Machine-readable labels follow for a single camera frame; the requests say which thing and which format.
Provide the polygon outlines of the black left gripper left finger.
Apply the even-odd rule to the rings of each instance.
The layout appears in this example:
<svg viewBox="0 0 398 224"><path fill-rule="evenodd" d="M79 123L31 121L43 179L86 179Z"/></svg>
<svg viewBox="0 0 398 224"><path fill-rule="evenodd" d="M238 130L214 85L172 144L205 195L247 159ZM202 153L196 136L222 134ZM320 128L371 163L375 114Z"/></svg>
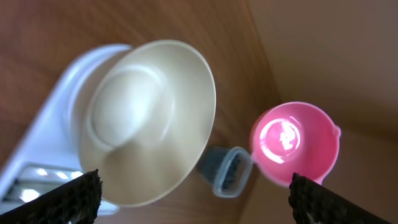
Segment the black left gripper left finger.
<svg viewBox="0 0 398 224"><path fill-rule="evenodd" d="M102 198L98 170L1 215L1 224L94 224Z"/></svg>

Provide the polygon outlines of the pink scoop blue handle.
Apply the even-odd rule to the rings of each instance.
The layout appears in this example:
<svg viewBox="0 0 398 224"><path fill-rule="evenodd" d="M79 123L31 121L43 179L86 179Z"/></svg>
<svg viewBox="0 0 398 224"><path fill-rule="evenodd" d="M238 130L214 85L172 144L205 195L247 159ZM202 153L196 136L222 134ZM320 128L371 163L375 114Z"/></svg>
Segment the pink scoop blue handle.
<svg viewBox="0 0 398 224"><path fill-rule="evenodd" d="M251 129L251 158L271 182L287 188L294 173L322 184L340 151L341 129L319 107L293 101L258 117Z"/></svg>

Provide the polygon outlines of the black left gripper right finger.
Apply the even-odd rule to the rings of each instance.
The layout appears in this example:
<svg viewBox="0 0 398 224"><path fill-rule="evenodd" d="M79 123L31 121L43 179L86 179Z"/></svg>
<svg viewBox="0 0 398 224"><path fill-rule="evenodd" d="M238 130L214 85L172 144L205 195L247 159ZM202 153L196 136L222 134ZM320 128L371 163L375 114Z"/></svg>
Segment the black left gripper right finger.
<svg viewBox="0 0 398 224"><path fill-rule="evenodd" d="M391 224L298 173L289 190L296 224Z"/></svg>

